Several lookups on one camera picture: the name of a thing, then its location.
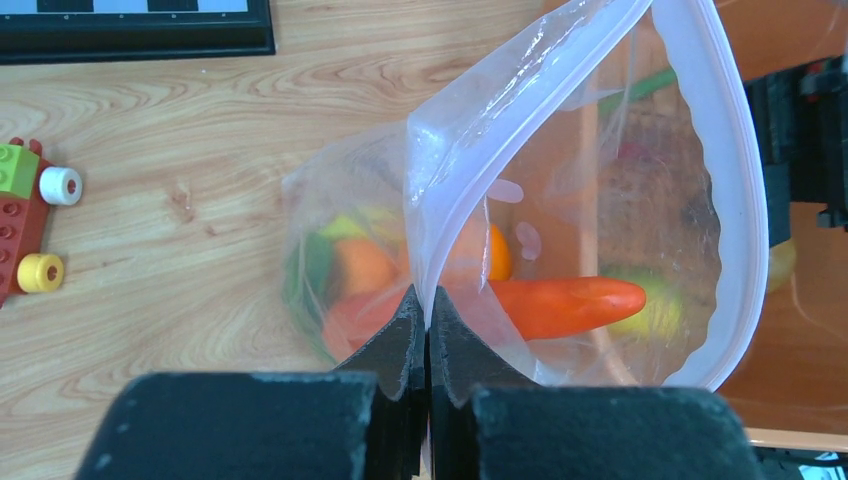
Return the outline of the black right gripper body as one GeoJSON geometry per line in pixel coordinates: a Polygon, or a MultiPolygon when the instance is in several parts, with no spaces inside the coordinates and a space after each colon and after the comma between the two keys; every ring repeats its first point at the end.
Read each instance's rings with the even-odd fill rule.
{"type": "Polygon", "coordinates": [[[769,245],[791,238],[790,204],[823,204],[847,228],[847,60],[828,57],[745,82],[767,198],[769,245]]]}

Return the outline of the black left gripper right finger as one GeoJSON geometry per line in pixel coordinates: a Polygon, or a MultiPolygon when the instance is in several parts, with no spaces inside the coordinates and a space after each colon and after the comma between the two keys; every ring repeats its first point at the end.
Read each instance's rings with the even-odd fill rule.
{"type": "Polygon", "coordinates": [[[496,354],[443,289],[428,332],[436,479],[759,479],[729,405],[702,389],[544,387],[496,354]]]}

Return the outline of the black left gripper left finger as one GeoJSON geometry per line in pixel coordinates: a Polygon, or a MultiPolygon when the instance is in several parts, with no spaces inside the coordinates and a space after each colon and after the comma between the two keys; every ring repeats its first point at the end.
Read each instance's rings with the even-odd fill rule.
{"type": "Polygon", "coordinates": [[[325,372],[152,372],[104,415],[80,479],[410,479],[425,433],[413,289],[325,372]]]}

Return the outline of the orange toy carrot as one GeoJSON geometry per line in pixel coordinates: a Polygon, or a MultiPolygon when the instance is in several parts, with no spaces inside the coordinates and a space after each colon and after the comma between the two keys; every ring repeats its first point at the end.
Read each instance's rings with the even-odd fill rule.
{"type": "MultiPolygon", "coordinates": [[[[491,280],[495,297],[525,340],[549,340],[594,330],[639,313],[645,290],[608,277],[491,280]]],[[[371,292],[336,301],[324,317],[324,345],[336,360],[361,348],[394,316],[405,292],[371,292]]]]}

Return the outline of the brown potato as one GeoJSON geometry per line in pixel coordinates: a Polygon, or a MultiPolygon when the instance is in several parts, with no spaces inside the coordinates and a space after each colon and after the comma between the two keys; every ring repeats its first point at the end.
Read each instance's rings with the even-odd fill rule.
{"type": "Polygon", "coordinates": [[[780,289],[792,277],[797,262],[797,249],[792,238],[769,249],[766,292],[780,289]]]}

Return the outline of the orange tangerine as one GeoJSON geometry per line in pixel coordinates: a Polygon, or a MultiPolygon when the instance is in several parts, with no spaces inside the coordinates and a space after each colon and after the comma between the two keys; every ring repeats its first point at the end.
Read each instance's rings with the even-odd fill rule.
{"type": "Polygon", "coordinates": [[[488,280],[505,281],[513,274],[508,242],[496,225],[469,222],[461,230],[451,252],[461,268],[485,274],[488,280]]]}
{"type": "Polygon", "coordinates": [[[387,288],[398,276],[393,258],[367,238],[344,238],[335,245],[339,293],[349,297],[387,288]]]}

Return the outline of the green leafy toy vegetable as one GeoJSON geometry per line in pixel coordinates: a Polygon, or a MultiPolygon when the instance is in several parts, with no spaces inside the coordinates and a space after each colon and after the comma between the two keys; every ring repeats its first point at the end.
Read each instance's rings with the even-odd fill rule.
{"type": "Polygon", "coordinates": [[[324,349],[322,308],[333,261],[333,243],[311,232],[294,246],[284,266],[282,298],[294,325],[317,350],[324,349]]]}

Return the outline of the green chili pepper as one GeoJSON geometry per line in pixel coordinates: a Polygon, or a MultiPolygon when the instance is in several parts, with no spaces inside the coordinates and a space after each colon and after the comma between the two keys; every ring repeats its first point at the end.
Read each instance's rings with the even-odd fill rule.
{"type": "Polygon", "coordinates": [[[654,92],[666,88],[677,82],[677,76],[672,68],[667,68],[657,72],[651,76],[645,77],[624,91],[613,93],[602,98],[598,103],[598,114],[606,116],[616,110],[623,102],[637,101],[644,99],[654,92]]]}

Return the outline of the yellow toy banana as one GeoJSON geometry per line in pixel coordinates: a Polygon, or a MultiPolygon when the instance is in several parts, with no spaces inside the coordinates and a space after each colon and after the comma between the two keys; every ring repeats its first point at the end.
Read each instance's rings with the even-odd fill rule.
{"type": "Polygon", "coordinates": [[[378,207],[363,207],[350,214],[339,214],[317,233],[331,241],[349,237],[381,239],[390,243],[405,238],[405,227],[399,215],[378,207]]]}

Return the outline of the clear zip top bag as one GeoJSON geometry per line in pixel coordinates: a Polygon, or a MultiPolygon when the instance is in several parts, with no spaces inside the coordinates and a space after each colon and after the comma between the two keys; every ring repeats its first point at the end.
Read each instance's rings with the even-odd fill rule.
{"type": "Polygon", "coordinates": [[[438,289],[464,323],[514,368],[547,385],[701,382],[616,379],[606,325],[581,334],[525,340],[485,274],[451,252],[469,222],[496,225],[513,261],[509,280],[606,277],[598,245],[602,164],[617,154],[622,125],[597,103],[633,84],[632,41],[658,1],[570,1],[543,15],[469,68],[406,119],[345,138],[287,176],[294,246],[339,214],[396,212],[405,238],[370,239],[398,276],[374,292],[413,289],[428,317],[438,289]]]}

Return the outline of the orange plastic basket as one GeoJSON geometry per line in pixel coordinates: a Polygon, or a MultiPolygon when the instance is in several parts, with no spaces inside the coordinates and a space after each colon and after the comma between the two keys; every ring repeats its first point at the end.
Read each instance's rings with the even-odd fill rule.
{"type": "Polygon", "coordinates": [[[677,82],[601,116],[617,154],[599,180],[600,269],[648,268],[678,288],[671,340],[602,332],[623,382],[717,388],[766,446],[847,447],[847,239],[817,233],[790,204],[797,262],[766,292],[767,198],[745,76],[807,60],[786,45],[821,7],[658,1],[632,46],[633,83],[667,68],[677,82]]]}

